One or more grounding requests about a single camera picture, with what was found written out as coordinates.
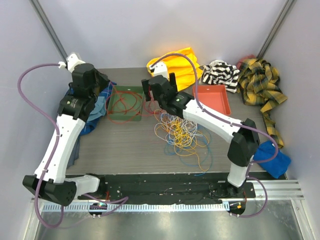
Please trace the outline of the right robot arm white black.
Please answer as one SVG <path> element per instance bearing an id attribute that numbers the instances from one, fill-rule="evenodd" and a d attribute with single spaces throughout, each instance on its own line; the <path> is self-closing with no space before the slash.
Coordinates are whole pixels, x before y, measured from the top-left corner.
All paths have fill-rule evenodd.
<path id="1" fill-rule="evenodd" d="M 224 115 L 197 101 L 191 94 L 178 91 L 175 75 L 157 75 L 141 81 L 146 100 L 151 96 L 168 114 L 192 121 L 214 132 L 229 143 L 227 153 L 231 161 L 226 193 L 233 198 L 244 191 L 250 161 L 260 144 L 256 124 L 251 119 L 241 121 Z"/>

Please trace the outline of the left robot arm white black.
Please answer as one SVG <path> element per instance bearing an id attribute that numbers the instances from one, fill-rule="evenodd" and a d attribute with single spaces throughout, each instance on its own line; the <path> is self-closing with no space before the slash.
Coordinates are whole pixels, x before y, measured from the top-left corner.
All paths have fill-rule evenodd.
<path id="1" fill-rule="evenodd" d="M 67 178 L 66 170 L 98 96 L 110 81 L 90 63 L 77 64 L 71 77 L 69 91 L 59 103 L 55 130 L 47 151 L 34 174 L 25 175 L 22 181 L 23 186 L 35 196 L 64 207 L 78 196 L 89 193 L 100 200 L 107 192 L 96 175 Z"/>

